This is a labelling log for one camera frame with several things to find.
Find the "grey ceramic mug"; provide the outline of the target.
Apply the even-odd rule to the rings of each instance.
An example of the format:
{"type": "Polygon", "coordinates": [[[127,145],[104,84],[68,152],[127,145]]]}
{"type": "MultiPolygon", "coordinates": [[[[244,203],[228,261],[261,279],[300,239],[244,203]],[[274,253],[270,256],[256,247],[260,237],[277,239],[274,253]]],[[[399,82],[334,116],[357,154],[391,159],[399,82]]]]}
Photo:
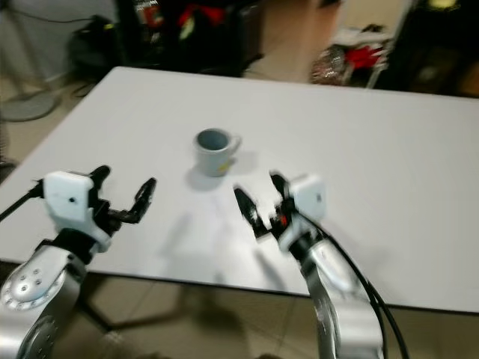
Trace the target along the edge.
{"type": "Polygon", "coordinates": [[[196,170],[206,177],[225,177],[242,146],[242,137],[225,129],[205,129],[195,135],[192,143],[196,170]]]}

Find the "patterned brown bag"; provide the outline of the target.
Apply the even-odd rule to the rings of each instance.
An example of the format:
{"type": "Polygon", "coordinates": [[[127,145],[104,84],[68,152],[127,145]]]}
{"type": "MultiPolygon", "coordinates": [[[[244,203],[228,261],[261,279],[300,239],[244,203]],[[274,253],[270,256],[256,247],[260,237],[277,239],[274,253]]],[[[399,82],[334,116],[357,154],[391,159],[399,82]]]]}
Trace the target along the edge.
{"type": "Polygon", "coordinates": [[[343,86],[349,81],[352,65],[347,58],[347,49],[339,45],[325,48],[312,64],[309,82],[312,85],[343,86]]]}

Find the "red cloth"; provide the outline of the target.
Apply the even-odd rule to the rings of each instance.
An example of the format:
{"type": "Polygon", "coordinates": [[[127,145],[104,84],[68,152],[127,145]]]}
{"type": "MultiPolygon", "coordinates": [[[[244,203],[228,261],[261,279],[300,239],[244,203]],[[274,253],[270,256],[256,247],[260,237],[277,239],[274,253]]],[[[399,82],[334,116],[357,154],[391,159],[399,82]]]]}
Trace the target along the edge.
{"type": "Polygon", "coordinates": [[[350,48],[344,51],[346,62],[353,69],[372,68],[379,62],[384,49],[381,47],[373,48],[373,46],[363,46],[350,48]]]}

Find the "white shelf rack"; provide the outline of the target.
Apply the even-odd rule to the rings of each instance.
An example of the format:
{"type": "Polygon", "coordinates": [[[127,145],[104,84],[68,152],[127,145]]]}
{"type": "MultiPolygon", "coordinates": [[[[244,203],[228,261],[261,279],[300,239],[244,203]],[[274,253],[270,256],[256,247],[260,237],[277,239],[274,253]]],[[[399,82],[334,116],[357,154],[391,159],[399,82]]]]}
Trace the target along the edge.
{"type": "Polygon", "coordinates": [[[373,48],[381,47],[384,49],[379,62],[372,68],[357,69],[360,71],[368,70],[369,76],[364,85],[367,89],[372,89],[379,81],[381,73],[388,68],[388,57],[393,51],[392,33],[386,33],[384,26],[370,24],[363,28],[339,28],[332,35],[332,44],[343,46],[346,49],[357,48],[363,46],[373,46],[373,48]]]}

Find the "red jacket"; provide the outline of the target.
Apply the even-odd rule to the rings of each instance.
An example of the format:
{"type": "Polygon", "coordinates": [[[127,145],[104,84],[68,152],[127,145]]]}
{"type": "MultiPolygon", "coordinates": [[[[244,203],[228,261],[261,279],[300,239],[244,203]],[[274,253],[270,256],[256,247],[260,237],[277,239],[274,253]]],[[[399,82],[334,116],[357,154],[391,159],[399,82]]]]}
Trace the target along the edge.
{"type": "Polygon", "coordinates": [[[205,4],[186,4],[179,14],[177,24],[181,28],[194,28],[196,23],[219,27],[225,23],[226,10],[223,7],[206,6],[205,4]]]}

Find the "black cabinet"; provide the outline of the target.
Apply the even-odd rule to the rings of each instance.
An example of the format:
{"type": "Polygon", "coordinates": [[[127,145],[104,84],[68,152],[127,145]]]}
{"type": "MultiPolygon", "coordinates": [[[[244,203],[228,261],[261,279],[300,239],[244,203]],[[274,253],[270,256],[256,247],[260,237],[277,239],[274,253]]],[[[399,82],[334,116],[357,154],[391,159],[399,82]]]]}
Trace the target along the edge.
{"type": "Polygon", "coordinates": [[[479,99],[479,0],[410,0],[374,87],[479,99]]]}

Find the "grey pedestal fan stand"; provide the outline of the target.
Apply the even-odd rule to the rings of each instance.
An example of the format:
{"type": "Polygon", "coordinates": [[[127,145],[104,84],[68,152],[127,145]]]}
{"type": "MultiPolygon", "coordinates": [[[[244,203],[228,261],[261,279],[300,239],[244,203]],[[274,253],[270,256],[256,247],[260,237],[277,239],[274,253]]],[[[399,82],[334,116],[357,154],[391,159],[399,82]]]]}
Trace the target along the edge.
{"type": "Polygon", "coordinates": [[[57,106],[58,97],[53,93],[17,96],[0,102],[0,118],[4,122],[31,122],[49,115],[57,106]]]}

